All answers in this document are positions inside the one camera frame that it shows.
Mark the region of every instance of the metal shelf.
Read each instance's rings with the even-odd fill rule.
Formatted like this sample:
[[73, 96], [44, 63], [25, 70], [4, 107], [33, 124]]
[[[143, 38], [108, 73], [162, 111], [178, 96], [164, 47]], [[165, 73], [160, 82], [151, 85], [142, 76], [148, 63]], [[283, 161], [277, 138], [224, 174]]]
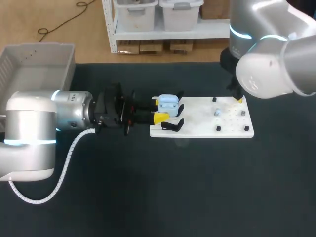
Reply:
[[164, 30], [162, 9], [156, 7], [155, 29], [150, 32], [125, 32], [117, 21], [114, 38], [116, 40], [174, 40], [174, 39], [211, 39], [229, 37], [229, 20], [202, 20], [200, 17], [192, 31], [168, 32]]
[[112, 0], [102, 0], [106, 27], [112, 53], [117, 52], [116, 40], [175, 40], [175, 39], [213, 39], [228, 38], [229, 20], [202, 20], [200, 17], [192, 31], [168, 32], [164, 30], [163, 14], [156, 7], [155, 28], [151, 32], [126, 32], [118, 14], [112, 17]]

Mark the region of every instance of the electrical cord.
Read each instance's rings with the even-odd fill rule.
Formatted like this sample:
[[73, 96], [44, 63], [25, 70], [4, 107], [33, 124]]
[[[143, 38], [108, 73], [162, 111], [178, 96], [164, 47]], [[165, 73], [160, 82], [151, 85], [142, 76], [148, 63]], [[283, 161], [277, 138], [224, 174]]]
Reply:
[[56, 187], [54, 188], [53, 192], [48, 195], [46, 198], [44, 199], [41, 199], [41, 200], [32, 200], [32, 199], [29, 199], [27, 197], [25, 197], [23, 194], [20, 193], [20, 191], [17, 190], [17, 188], [15, 187], [14, 183], [12, 181], [9, 181], [9, 184], [11, 186], [11, 188], [13, 189], [13, 191], [15, 192], [15, 194], [21, 198], [23, 201], [27, 202], [27, 203], [30, 203], [30, 204], [35, 204], [35, 205], [38, 205], [38, 204], [43, 204], [45, 202], [48, 202], [49, 200], [51, 200], [55, 195], [56, 193], [58, 192], [58, 190], [60, 189], [63, 181], [64, 181], [64, 178], [65, 178], [65, 175], [66, 175], [66, 172], [67, 172], [67, 169], [68, 169], [68, 165], [69, 165], [69, 162], [70, 162], [70, 158], [71, 158], [71, 155], [73, 153], [73, 150], [75, 149], [75, 146], [76, 144], [78, 143], [78, 141], [85, 135], [87, 134], [92, 134], [92, 133], [95, 133], [95, 129], [94, 128], [91, 128], [91, 129], [87, 129], [83, 132], [81, 132], [76, 138], [75, 140], [73, 141], [73, 143], [71, 144], [70, 148], [69, 148], [69, 151], [68, 151], [68, 154], [67, 154], [67, 158], [65, 160], [65, 164], [64, 164], [64, 168], [63, 168], [63, 171], [60, 175], [60, 178], [58, 180], [58, 183], [56, 185]]
[[42, 38], [39, 40], [39, 42], [42, 42], [42, 40], [49, 34], [49, 33], [52, 33], [54, 31], [56, 31], [58, 28], [62, 27], [63, 25], [65, 25], [66, 23], [70, 22], [71, 20], [74, 20], [75, 18], [77, 18], [78, 16], [82, 15], [85, 11], [87, 11], [88, 9], [88, 6], [91, 4], [91, 3], [94, 3], [96, 0], [92, 0], [91, 2], [89, 3], [86, 3], [86, 2], [83, 2], [83, 1], [80, 1], [80, 2], [77, 2], [76, 3], [76, 6], [77, 7], [85, 7], [85, 9], [79, 13], [78, 15], [70, 18], [69, 20], [65, 21], [64, 23], [60, 24], [59, 26], [57, 26], [56, 28], [54, 28], [53, 30], [48, 30], [48, 28], [40, 28], [38, 30], [38, 33], [43, 35]]

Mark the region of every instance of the black cable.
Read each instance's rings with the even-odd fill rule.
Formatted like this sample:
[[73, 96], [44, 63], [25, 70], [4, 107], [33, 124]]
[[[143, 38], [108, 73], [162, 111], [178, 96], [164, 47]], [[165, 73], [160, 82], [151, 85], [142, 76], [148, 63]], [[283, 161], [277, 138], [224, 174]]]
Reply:
[[52, 33], [53, 31], [56, 31], [59, 27], [62, 27], [63, 25], [65, 25], [66, 23], [70, 22], [71, 20], [75, 19], [76, 17], [82, 15], [87, 9], [88, 9], [88, 6], [91, 4], [91, 3], [94, 3], [96, 0], [92, 0], [91, 2], [89, 3], [86, 3], [86, 2], [83, 2], [83, 1], [80, 1], [80, 2], [77, 2], [76, 3], [76, 6], [77, 7], [85, 7], [85, 9], [79, 13], [78, 15], [70, 18], [69, 20], [65, 21], [64, 23], [60, 24], [59, 26], [57, 26], [55, 29], [49, 31], [47, 28], [40, 28], [38, 30], [38, 33], [43, 35], [43, 37], [40, 39], [39, 42], [42, 42], [42, 40], [49, 34], [49, 33]]

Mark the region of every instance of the plastic container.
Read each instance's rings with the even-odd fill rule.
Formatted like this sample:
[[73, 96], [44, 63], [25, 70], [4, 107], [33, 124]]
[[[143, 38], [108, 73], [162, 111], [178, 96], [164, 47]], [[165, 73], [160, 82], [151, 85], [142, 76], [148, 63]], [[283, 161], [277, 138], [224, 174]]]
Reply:
[[166, 31], [190, 31], [198, 22], [204, 0], [159, 0]]
[[114, 0], [119, 21], [126, 32], [153, 31], [158, 0]]
[[75, 72], [75, 46], [33, 43], [6, 46], [0, 54], [0, 132], [6, 103], [16, 91], [69, 90]]

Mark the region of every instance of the white cable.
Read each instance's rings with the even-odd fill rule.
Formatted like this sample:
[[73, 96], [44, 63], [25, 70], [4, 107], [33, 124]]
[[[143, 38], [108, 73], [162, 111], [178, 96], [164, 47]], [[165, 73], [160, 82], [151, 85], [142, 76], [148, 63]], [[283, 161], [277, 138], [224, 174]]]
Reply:
[[95, 129], [92, 128], [92, 129], [88, 129], [88, 130], [85, 130], [83, 131], [82, 133], [80, 133], [76, 138], [75, 140], [73, 141], [73, 143], [71, 144], [70, 148], [69, 148], [69, 151], [68, 151], [68, 154], [67, 154], [67, 158], [65, 160], [65, 164], [64, 164], [64, 168], [63, 168], [63, 171], [60, 175], [60, 178], [58, 180], [58, 183], [55, 187], [55, 189], [53, 190], [53, 192], [47, 196], [46, 198], [42, 199], [42, 200], [32, 200], [32, 199], [29, 199], [27, 197], [25, 197], [24, 195], [22, 195], [18, 190], [17, 188], [15, 187], [14, 183], [12, 181], [9, 181], [9, 184], [11, 186], [11, 188], [13, 189], [13, 191], [15, 192], [15, 194], [21, 198], [23, 201], [27, 202], [27, 203], [30, 203], [30, 204], [35, 204], [35, 205], [38, 205], [38, 204], [43, 204], [49, 200], [51, 200], [55, 195], [56, 193], [58, 192], [58, 190], [60, 189], [60, 186], [61, 184], [63, 183], [64, 181], [64, 178], [65, 178], [65, 175], [66, 175], [66, 172], [67, 172], [67, 169], [68, 169], [68, 164], [69, 164], [69, 161], [70, 161], [70, 158], [71, 158], [71, 155], [73, 153], [73, 150], [75, 149], [75, 146], [77, 144], [77, 142], [85, 135], [87, 134], [91, 134], [91, 133], [95, 133]]

